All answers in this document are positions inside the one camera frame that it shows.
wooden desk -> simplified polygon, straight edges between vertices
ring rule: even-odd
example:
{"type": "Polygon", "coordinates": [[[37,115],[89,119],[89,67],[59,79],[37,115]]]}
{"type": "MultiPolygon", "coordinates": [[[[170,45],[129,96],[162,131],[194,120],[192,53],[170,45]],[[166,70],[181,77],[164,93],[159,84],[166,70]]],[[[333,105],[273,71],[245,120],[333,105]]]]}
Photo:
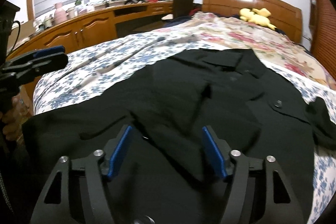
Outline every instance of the wooden desk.
{"type": "MultiPolygon", "coordinates": [[[[116,24],[132,19],[172,13],[172,1],[121,5],[75,17],[38,34],[18,47],[9,59],[34,49],[63,45],[66,53],[110,41],[117,37],[116,24]]],[[[33,99],[39,78],[25,85],[33,99]]]]}

yellow plush toy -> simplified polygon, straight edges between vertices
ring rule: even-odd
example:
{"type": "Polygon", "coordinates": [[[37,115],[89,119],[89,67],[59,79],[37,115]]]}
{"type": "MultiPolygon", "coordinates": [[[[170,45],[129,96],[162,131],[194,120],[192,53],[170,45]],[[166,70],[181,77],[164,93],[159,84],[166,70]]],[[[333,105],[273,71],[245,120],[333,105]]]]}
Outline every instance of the yellow plush toy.
{"type": "Polygon", "coordinates": [[[267,18],[271,15],[271,13],[266,8],[262,8],[261,10],[258,9],[250,10],[244,8],[240,10],[239,15],[241,20],[252,22],[263,27],[268,27],[275,31],[276,27],[272,25],[269,19],[267,18]]]}

blue gripper pad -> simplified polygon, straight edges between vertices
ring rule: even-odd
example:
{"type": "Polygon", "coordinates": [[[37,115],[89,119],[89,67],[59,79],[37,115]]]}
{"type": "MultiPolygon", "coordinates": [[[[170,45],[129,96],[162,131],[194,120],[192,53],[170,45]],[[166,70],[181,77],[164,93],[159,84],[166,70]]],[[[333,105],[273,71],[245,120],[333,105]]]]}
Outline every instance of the blue gripper pad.
{"type": "Polygon", "coordinates": [[[40,58],[46,55],[55,54],[58,52],[65,52],[65,48],[63,46],[45,48],[43,50],[39,50],[36,53],[34,53],[33,57],[36,59],[36,58],[40,58]]]}
{"type": "Polygon", "coordinates": [[[119,143],[115,147],[110,161],[109,161],[109,172],[107,174],[107,177],[109,179],[112,179],[113,177],[118,175],[118,172],[120,170],[120,167],[123,163],[123,160],[127,154],[128,148],[131,144],[131,126],[128,126],[123,133],[119,143]]]}
{"type": "Polygon", "coordinates": [[[222,179],[225,179],[227,177],[225,170],[225,159],[220,152],[214,138],[211,136],[208,128],[203,127],[202,130],[202,145],[207,159],[214,169],[216,175],[222,179]]]}

black shirt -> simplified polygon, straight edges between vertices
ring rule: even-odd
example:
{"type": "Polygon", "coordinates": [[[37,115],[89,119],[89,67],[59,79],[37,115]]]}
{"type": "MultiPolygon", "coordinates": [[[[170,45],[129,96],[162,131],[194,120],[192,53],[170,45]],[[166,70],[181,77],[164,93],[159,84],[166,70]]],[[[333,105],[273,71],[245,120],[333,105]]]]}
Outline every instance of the black shirt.
{"type": "Polygon", "coordinates": [[[138,214],[158,223],[220,219],[226,183],[213,180],[204,159],[204,125],[247,156],[274,156],[305,220],[313,195],[314,141],[336,148],[335,125],[323,100],[308,106],[253,50],[183,51],[100,96],[32,117],[23,133],[32,159],[49,172],[60,156],[75,159],[102,149],[128,123],[139,136],[109,184],[122,223],[138,214]]]}

bottle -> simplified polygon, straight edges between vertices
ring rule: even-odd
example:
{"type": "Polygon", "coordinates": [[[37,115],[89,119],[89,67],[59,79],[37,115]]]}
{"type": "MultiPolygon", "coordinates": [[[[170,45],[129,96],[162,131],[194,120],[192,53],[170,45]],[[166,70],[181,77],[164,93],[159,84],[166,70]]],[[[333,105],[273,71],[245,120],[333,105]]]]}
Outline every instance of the bottle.
{"type": "Polygon", "coordinates": [[[62,8],[62,2],[58,2],[55,4],[56,11],[55,11],[55,24],[62,23],[67,20],[67,13],[62,8]]]}
{"type": "Polygon", "coordinates": [[[48,29],[48,28],[52,27],[53,24],[51,23],[51,17],[50,16],[46,16],[44,18],[43,24],[44,24],[44,29],[48,29]]]}

